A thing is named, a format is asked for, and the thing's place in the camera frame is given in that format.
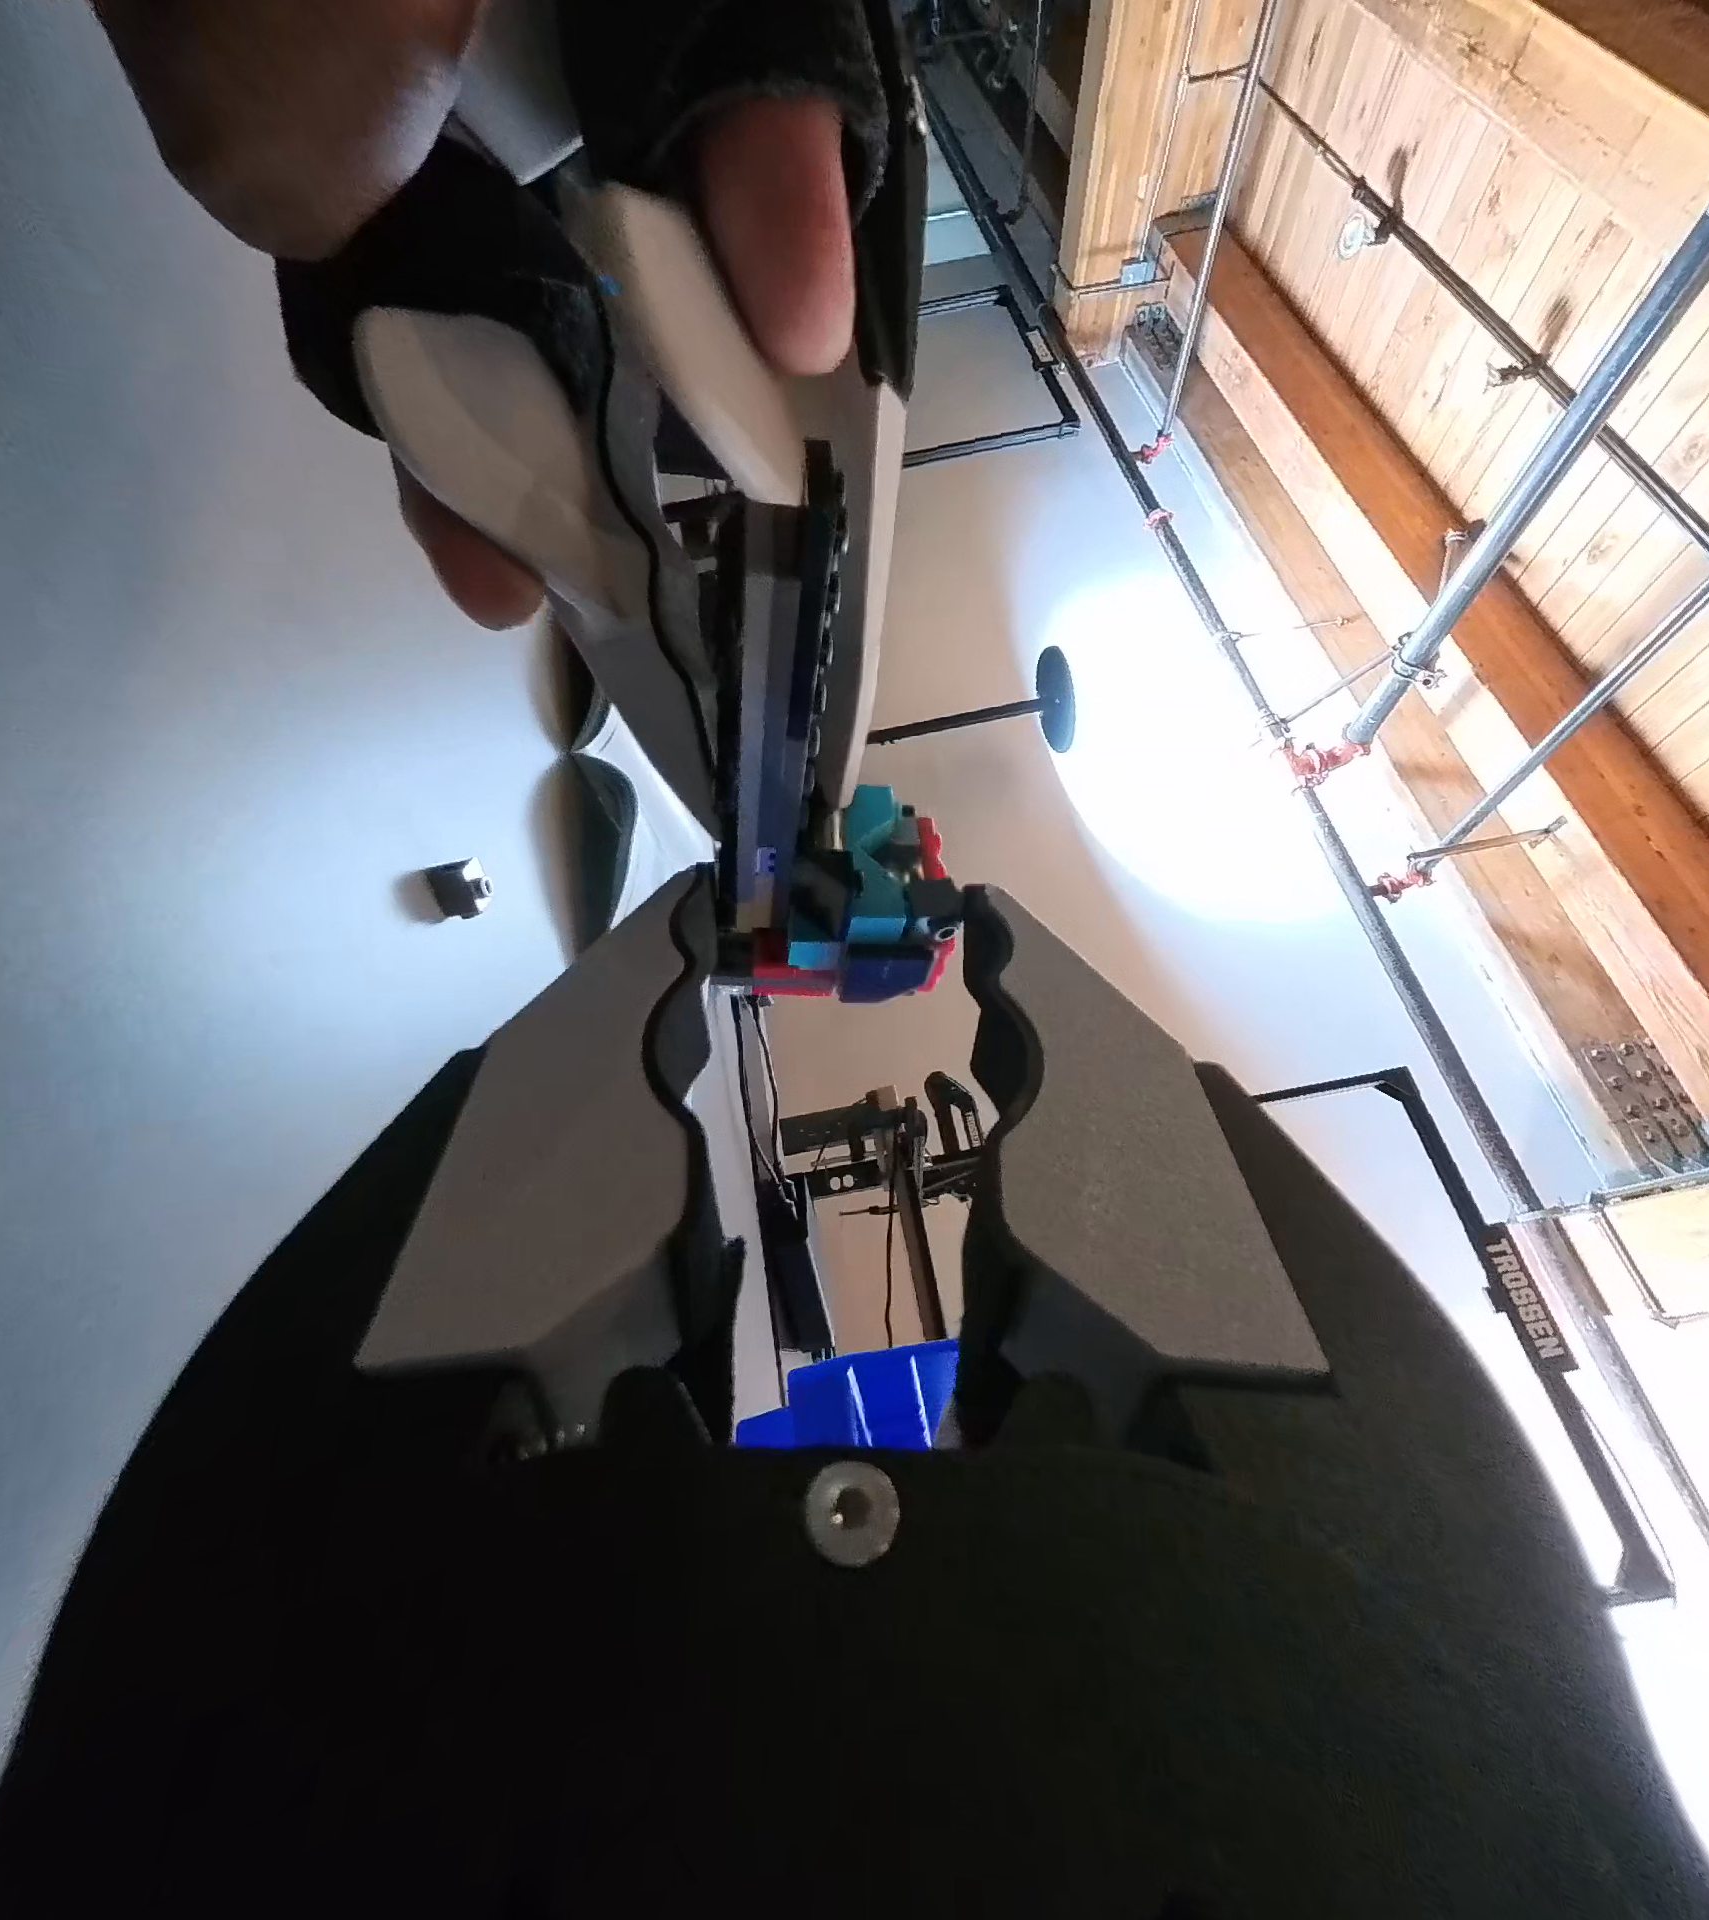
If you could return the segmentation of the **toy brick model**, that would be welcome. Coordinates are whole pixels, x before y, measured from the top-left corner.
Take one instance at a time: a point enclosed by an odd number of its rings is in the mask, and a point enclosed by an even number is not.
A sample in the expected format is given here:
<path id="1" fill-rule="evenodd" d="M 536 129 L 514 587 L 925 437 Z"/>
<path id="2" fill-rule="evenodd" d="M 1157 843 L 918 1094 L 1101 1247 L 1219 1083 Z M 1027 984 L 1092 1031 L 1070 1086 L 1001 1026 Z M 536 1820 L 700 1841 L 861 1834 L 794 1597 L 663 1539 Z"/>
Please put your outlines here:
<path id="1" fill-rule="evenodd" d="M 804 440 L 797 508 L 730 492 L 713 536 L 713 980 L 844 1006 L 928 993 L 961 928 L 939 832 L 890 786 L 830 771 L 832 673 L 859 649 L 830 443 Z"/>

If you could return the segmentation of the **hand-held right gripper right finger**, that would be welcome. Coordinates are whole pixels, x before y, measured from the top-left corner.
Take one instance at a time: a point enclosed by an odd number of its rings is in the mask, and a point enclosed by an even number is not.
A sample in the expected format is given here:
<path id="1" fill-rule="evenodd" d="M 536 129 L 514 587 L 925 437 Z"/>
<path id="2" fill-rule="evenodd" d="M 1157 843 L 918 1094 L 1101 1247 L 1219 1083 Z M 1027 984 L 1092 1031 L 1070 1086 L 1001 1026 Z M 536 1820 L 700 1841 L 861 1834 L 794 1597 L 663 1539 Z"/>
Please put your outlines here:
<path id="1" fill-rule="evenodd" d="M 961 1394 L 1329 1382 L 1188 1047 L 1005 888 L 961 902 L 967 1069 L 992 1107 L 961 1237 Z"/>

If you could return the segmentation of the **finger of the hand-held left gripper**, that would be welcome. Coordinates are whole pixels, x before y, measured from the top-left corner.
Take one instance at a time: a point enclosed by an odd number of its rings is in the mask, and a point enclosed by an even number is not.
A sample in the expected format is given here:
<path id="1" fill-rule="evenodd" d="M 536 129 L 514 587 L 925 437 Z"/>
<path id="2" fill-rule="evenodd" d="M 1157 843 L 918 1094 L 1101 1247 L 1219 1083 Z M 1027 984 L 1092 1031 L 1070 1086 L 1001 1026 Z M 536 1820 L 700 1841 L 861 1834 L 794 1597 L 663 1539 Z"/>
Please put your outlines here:
<path id="1" fill-rule="evenodd" d="M 866 732 L 878 685 L 890 551 L 904 474 L 904 402 L 887 381 L 810 381 L 810 437 L 830 440 L 848 491 L 841 616 L 832 624 L 816 761 L 821 806 L 844 809 L 861 779 Z"/>
<path id="2" fill-rule="evenodd" d="M 723 841 L 713 798 L 719 691 L 700 636 L 692 565 L 654 483 L 654 381 L 604 381 L 580 425 L 583 554 L 546 584 L 591 673 L 660 786 Z"/>

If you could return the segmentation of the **silver ceiling pipe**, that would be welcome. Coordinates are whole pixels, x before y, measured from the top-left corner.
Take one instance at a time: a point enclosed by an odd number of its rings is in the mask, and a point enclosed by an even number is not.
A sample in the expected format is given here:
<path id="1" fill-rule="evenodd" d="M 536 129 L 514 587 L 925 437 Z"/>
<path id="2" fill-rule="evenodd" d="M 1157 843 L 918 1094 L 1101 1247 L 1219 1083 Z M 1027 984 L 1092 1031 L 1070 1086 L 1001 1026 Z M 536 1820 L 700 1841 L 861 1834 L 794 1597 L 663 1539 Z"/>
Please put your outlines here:
<path id="1" fill-rule="evenodd" d="M 1576 466 L 1611 418 L 1611 406 L 1638 375 L 1651 363 L 1654 350 L 1671 337 L 1685 311 L 1709 286 L 1709 204 L 1675 243 L 1668 261 L 1660 269 L 1651 291 L 1635 303 L 1618 322 L 1610 346 L 1586 371 L 1586 381 L 1571 402 L 1561 405 L 1561 418 L 1534 446 L 1530 462 L 1518 467 L 1515 483 L 1493 503 L 1483 531 L 1467 551 L 1462 565 L 1437 590 L 1437 599 L 1424 623 L 1394 643 L 1387 676 L 1371 685 L 1369 701 L 1345 726 L 1345 745 L 1366 750 L 1384 728 L 1387 715 L 1410 695 L 1416 676 L 1437 657 L 1440 643 L 1455 634 L 1457 618 L 1493 578 L 1515 539 L 1548 503 L 1548 492 L 1557 491 L 1564 471 Z"/>
<path id="2" fill-rule="evenodd" d="M 1515 795 L 1545 771 L 1545 764 L 1576 741 L 1611 701 L 1668 647 L 1675 636 L 1709 611 L 1709 577 L 1693 584 L 1666 616 L 1663 623 L 1641 636 L 1635 649 L 1615 657 L 1599 682 L 1586 685 L 1586 695 L 1561 711 L 1561 717 L 1534 745 L 1499 782 L 1488 798 L 1467 809 L 1467 816 L 1440 832 L 1437 843 L 1419 847 L 1409 853 L 1400 872 L 1378 877 L 1369 893 L 1378 902 L 1397 902 L 1410 891 L 1424 891 L 1433 882 L 1437 870 L 1457 857 L 1493 853 L 1507 847 L 1540 847 L 1552 837 L 1557 837 L 1568 822 L 1568 816 L 1554 816 L 1521 829 L 1488 829 L 1493 820 L 1502 820 L 1505 806 L 1515 800 Z"/>
<path id="3" fill-rule="evenodd" d="M 1163 443 L 1172 440 L 1172 425 L 1177 425 L 1179 406 L 1184 406 L 1188 375 L 1198 363 L 1201 326 L 1203 326 L 1203 311 L 1208 311 L 1208 286 L 1211 286 L 1211 270 L 1214 270 L 1214 261 L 1219 261 L 1219 249 L 1221 249 L 1225 218 L 1231 218 L 1231 207 L 1232 207 L 1239 160 L 1248 152 L 1251 116 L 1253 116 L 1253 102 L 1257 102 L 1257 93 L 1262 93 L 1264 61 L 1267 61 L 1267 49 L 1271 49 L 1279 11 L 1283 11 L 1283 2 L 1262 2 L 1257 6 L 1253 32 L 1251 32 L 1251 54 L 1238 73 L 1239 87 L 1238 87 L 1232 116 L 1231 116 L 1231 125 L 1225 125 L 1221 173 L 1219 173 L 1211 207 L 1208 207 L 1208 224 L 1203 224 L 1203 239 L 1201 239 L 1201 261 L 1198 261 L 1198 269 L 1190 276 L 1188 326 L 1184 326 L 1179 344 L 1177 344 L 1172 386 L 1170 386 L 1163 425 L 1157 425 Z"/>

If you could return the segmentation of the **large blue storage bin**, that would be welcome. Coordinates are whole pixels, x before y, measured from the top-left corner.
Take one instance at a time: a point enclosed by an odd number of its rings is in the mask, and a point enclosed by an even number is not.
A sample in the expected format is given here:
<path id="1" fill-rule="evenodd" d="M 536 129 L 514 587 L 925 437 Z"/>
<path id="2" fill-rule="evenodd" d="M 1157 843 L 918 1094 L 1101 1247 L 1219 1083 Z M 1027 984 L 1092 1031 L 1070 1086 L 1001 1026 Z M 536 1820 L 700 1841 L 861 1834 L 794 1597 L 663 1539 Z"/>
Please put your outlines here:
<path id="1" fill-rule="evenodd" d="M 961 1344 L 918 1339 L 797 1367 L 786 1405 L 735 1423 L 750 1452 L 934 1452 Z"/>

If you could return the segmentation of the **black metal frame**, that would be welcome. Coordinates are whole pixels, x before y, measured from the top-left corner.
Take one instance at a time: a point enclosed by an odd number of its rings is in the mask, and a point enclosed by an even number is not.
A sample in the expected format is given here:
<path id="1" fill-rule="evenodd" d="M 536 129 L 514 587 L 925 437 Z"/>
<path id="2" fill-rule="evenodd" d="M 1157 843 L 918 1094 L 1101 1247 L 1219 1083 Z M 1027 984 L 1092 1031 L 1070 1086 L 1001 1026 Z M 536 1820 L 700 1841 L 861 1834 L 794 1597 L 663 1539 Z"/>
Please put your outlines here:
<path id="1" fill-rule="evenodd" d="M 1671 1571 L 1666 1566 L 1663 1547 L 1649 1530 L 1626 1478 L 1618 1472 L 1610 1443 L 1601 1440 L 1601 1429 L 1594 1425 L 1580 1394 L 1568 1382 L 1576 1372 L 1576 1356 L 1568 1351 L 1561 1324 L 1548 1306 L 1540 1283 L 1526 1269 L 1518 1247 L 1511 1243 L 1507 1227 L 1493 1227 L 1489 1220 L 1483 1220 L 1483 1210 L 1476 1205 L 1462 1165 L 1447 1152 L 1410 1069 L 1334 1076 L 1318 1083 L 1253 1092 L 1251 1098 L 1257 1106 L 1295 1106 L 1347 1092 L 1369 1092 L 1405 1114 L 1455 1220 L 1462 1221 L 1462 1235 L 1483 1269 L 1488 1300 L 1511 1326 L 1518 1347 L 1526 1351 L 1530 1372 L 1548 1398 L 1554 1423 L 1561 1425 L 1561 1436 L 1571 1447 L 1580 1472 L 1586 1478 L 1586 1486 L 1618 1541 L 1618 1564 L 1601 1589 L 1610 1608 L 1671 1602 Z"/>

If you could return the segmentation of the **black floor lamp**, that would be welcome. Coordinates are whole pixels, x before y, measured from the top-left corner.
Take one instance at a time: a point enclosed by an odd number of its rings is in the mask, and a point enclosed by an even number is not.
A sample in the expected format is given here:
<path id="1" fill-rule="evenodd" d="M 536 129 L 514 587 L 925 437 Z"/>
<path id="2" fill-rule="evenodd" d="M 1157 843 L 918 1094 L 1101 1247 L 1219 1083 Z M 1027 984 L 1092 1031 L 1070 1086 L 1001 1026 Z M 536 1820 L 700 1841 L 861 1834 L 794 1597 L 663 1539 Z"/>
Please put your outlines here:
<path id="1" fill-rule="evenodd" d="M 904 741 L 923 736 L 942 736 L 942 732 L 964 732 L 981 728 L 992 721 L 1016 721 L 1034 717 L 1041 726 L 1045 745 L 1049 753 L 1070 753 L 1077 745 L 1077 679 L 1064 649 L 1058 643 L 1047 643 L 1034 661 L 1034 695 L 1008 703 L 987 703 L 987 709 L 964 709 L 947 715 L 928 715 L 915 721 L 900 721 L 890 728 L 871 728 L 866 736 L 867 748 L 890 748 Z"/>

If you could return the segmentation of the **metal beam bracket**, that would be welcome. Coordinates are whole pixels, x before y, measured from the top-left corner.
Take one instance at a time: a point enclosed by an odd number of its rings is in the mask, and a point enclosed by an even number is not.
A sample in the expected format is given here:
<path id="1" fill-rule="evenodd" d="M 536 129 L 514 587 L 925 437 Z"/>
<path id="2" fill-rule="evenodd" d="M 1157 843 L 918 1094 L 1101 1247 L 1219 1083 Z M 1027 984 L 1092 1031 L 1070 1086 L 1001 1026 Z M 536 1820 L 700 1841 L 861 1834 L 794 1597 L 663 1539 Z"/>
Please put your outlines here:
<path id="1" fill-rule="evenodd" d="M 1704 1118 L 1644 1032 L 1584 1039 L 1576 1059 L 1641 1180 L 1709 1177 Z"/>

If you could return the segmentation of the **person's left hand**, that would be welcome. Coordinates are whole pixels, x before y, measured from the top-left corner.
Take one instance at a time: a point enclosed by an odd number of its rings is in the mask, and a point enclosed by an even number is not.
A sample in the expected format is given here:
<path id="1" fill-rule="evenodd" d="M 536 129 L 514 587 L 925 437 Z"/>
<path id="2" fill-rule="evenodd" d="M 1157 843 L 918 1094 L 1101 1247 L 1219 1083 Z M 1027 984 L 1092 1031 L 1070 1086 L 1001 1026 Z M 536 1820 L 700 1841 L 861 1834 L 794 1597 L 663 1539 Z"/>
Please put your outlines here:
<path id="1" fill-rule="evenodd" d="M 274 261 L 296 378 L 380 425 L 353 322 L 380 299 L 532 322 L 573 402 L 599 381 L 586 269 L 551 189 L 448 138 L 495 2 L 95 2 L 167 173 Z M 854 344 L 854 224 L 890 100 L 866 2 L 557 2 L 561 76 L 599 179 L 692 207 L 782 375 Z"/>

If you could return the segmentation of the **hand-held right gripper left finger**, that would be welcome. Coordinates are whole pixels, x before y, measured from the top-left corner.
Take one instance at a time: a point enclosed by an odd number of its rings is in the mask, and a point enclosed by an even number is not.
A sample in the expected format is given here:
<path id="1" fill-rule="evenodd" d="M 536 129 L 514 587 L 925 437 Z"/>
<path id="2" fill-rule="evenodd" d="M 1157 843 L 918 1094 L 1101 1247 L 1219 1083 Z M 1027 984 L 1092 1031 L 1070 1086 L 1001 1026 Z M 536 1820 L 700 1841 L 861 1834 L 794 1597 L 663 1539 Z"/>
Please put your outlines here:
<path id="1" fill-rule="evenodd" d="M 692 1102 L 713 960 L 713 877 L 680 870 L 486 1039 L 359 1372 L 735 1382 L 735 1255 Z"/>

